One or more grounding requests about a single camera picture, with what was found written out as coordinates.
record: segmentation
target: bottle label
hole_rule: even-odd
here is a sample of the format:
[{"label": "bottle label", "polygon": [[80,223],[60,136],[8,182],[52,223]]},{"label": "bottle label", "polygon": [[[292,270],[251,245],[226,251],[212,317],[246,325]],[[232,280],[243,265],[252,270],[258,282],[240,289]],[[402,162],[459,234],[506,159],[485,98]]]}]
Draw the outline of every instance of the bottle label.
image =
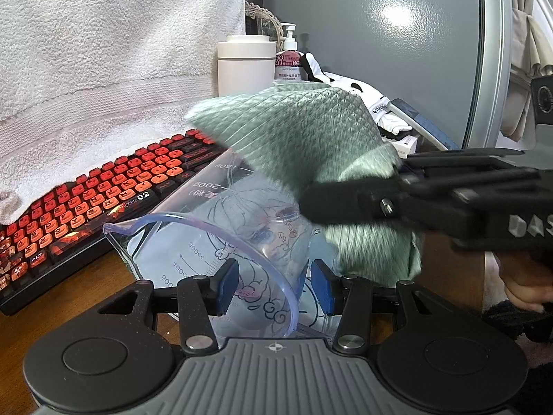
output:
[{"label": "bottle label", "polygon": [[296,51],[284,51],[276,55],[275,79],[301,81],[300,55]]}]

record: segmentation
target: keyboard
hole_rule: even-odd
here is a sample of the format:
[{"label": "keyboard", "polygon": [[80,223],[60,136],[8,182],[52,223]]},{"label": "keyboard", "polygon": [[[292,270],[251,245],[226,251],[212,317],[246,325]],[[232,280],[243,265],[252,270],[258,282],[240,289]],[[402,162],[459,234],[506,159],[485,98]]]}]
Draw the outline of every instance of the keyboard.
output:
[{"label": "keyboard", "polygon": [[195,130],[64,183],[0,225],[0,310],[13,315],[112,249],[104,223],[149,212],[224,151]]}]

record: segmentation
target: green cloth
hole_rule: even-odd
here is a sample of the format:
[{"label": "green cloth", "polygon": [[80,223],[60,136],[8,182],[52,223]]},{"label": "green cloth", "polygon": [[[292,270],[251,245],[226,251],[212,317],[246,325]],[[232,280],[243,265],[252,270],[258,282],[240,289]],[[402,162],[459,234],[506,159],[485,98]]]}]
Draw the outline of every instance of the green cloth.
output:
[{"label": "green cloth", "polygon": [[[298,195],[311,182],[392,176],[400,160],[361,98],[327,84],[276,81],[257,94],[202,101],[188,121]],[[386,224],[335,225],[343,274],[395,286],[420,271],[420,240]]]}]

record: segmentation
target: wooden tabletop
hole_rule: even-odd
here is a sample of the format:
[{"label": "wooden tabletop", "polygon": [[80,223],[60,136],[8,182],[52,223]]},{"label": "wooden tabletop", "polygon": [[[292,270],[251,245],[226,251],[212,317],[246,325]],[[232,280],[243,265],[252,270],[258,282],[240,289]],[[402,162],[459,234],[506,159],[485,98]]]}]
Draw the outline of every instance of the wooden tabletop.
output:
[{"label": "wooden tabletop", "polygon": [[[417,282],[473,312],[482,305],[483,255],[459,256],[447,239],[427,236],[423,271]],[[42,335],[82,313],[134,281],[121,259],[111,252],[63,281],[16,315],[0,314],[0,415],[28,415],[35,409],[23,380],[22,363],[27,349]],[[176,321],[159,316],[158,332],[179,343]],[[380,343],[392,332],[386,316],[373,320],[372,342]]]}]

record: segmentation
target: transparent plastic measuring cup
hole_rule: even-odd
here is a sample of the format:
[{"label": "transparent plastic measuring cup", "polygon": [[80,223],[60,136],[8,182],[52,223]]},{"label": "transparent plastic measuring cup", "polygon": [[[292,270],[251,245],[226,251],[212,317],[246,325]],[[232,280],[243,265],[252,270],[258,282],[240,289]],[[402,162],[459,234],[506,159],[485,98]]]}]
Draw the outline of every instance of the transparent plastic measuring cup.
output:
[{"label": "transparent plastic measuring cup", "polygon": [[139,219],[104,225],[137,279],[156,287],[212,276],[229,258],[240,279],[227,314],[229,336],[287,336],[298,322],[313,226],[294,199],[228,150]]}]

